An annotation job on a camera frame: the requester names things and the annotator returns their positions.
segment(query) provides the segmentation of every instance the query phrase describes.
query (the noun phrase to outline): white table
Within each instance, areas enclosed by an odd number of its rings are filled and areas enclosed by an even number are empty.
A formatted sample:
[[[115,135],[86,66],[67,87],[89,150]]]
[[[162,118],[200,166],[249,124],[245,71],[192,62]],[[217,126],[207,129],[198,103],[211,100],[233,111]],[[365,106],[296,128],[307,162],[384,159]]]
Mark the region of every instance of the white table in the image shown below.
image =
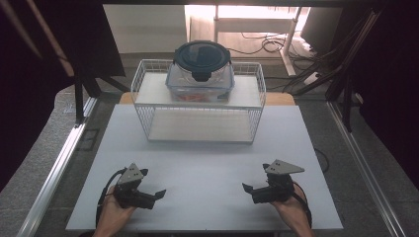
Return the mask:
[[[262,164],[275,159],[305,169],[292,177],[305,190],[313,228],[343,228],[297,106],[265,107],[249,145],[148,142],[133,105],[116,105],[66,229],[94,229],[102,188],[117,170],[134,162],[149,170],[138,187],[141,192],[167,192],[153,209],[138,209],[128,231],[286,230],[271,205],[254,204],[242,188],[242,183],[266,187]]]

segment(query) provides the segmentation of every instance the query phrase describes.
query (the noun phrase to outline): black cable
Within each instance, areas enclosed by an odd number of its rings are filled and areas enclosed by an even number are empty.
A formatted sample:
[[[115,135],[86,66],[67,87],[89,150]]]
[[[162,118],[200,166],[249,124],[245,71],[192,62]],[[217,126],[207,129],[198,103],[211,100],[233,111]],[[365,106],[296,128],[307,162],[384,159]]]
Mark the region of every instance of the black cable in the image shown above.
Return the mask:
[[[330,166],[329,158],[321,150],[319,150],[315,147],[314,147],[314,151],[320,153],[324,157],[324,160],[326,161],[326,167],[324,169],[322,169],[323,174],[325,174],[329,170],[329,166]]]
[[[98,226],[98,222],[99,222],[99,218],[101,217],[101,213],[102,213],[102,205],[104,203],[105,200],[105,196],[107,195],[108,192],[108,188],[109,185],[111,184],[112,180],[117,176],[117,175],[122,175],[124,172],[126,171],[126,168],[123,168],[121,170],[118,170],[112,177],[111,179],[106,183],[105,187],[102,189],[102,193],[101,193],[101,197],[99,197],[98,200],[98,206],[96,207],[96,226]]]
[[[283,34],[275,34],[275,35],[272,35],[272,36],[268,36],[268,34],[266,34],[264,37],[256,37],[256,38],[246,37],[246,36],[244,36],[243,33],[241,33],[241,35],[245,39],[251,39],[251,40],[261,40],[261,39],[263,39],[262,42],[261,42],[261,44],[262,44],[261,48],[259,48],[256,51],[252,51],[252,52],[244,52],[244,51],[240,51],[240,50],[237,50],[237,49],[234,49],[234,48],[227,48],[227,50],[231,50],[231,51],[235,51],[235,52],[238,52],[238,53],[243,53],[243,54],[248,54],[249,55],[249,54],[255,54],[255,53],[257,53],[257,52],[259,52],[263,49],[267,52],[272,52],[273,53],[273,52],[280,51],[284,47],[285,39],[273,38],[273,37],[280,36],[280,35],[283,35]],[[273,49],[273,50],[268,49],[267,45],[269,45],[269,44],[275,45],[276,48]]]

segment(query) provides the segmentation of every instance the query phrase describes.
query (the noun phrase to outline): black lid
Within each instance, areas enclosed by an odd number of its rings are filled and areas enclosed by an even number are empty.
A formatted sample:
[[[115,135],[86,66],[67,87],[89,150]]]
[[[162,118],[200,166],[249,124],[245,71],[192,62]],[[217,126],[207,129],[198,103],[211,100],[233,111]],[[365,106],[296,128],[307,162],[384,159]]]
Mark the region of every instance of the black lid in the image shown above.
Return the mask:
[[[175,62],[192,72],[197,81],[208,81],[211,73],[224,67],[230,61],[230,52],[221,44],[196,40],[183,44],[175,51]]]

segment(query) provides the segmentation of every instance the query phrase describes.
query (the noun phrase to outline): aluminum rail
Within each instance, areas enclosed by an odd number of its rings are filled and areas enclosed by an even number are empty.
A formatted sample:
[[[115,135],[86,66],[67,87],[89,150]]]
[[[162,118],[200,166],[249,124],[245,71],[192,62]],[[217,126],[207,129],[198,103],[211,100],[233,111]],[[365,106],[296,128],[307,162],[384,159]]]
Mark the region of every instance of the aluminum rail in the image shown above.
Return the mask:
[[[42,221],[43,215],[51,201],[56,188],[58,187],[59,181],[64,174],[65,168],[67,167],[70,157],[79,141],[83,131],[86,127],[86,123],[89,116],[92,114],[93,108],[95,107],[97,99],[89,98],[84,106],[85,118],[81,124],[71,129],[70,134],[67,137],[61,151],[56,158],[54,165],[49,172],[48,177],[43,183],[42,189],[37,196],[31,210],[29,211],[19,233],[17,236],[35,236],[38,227]]]
[[[354,161],[361,172],[361,176],[363,177],[367,185],[367,188],[369,189],[370,194],[373,197],[373,200],[378,207],[378,211],[380,212],[382,219],[384,220],[384,223],[387,226],[391,236],[406,236],[398,221],[397,215],[391,206],[391,203],[389,202],[381,187],[379,186],[377,179],[373,171],[371,170],[363,152],[361,151],[361,148],[359,147],[355,137],[352,135],[352,133],[347,131],[345,125],[342,123],[340,119],[342,115],[339,111],[339,108],[337,107],[336,102],[328,102],[327,105],[332,113],[332,116],[336,121],[336,124],[339,127],[339,130],[342,133],[343,138],[345,139],[346,144],[348,145],[351,151]]]

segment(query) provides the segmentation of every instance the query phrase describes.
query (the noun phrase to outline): white wire basket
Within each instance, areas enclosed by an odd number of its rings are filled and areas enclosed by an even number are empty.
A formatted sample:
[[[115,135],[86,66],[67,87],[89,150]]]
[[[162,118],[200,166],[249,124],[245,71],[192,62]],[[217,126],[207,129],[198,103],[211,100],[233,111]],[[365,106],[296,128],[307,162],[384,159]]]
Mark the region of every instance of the white wire basket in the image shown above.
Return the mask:
[[[234,88],[225,102],[179,102],[165,81],[172,60],[143,59],[131,96],[149,141],[253,143],[266,101],[262,66],[232,62]]]

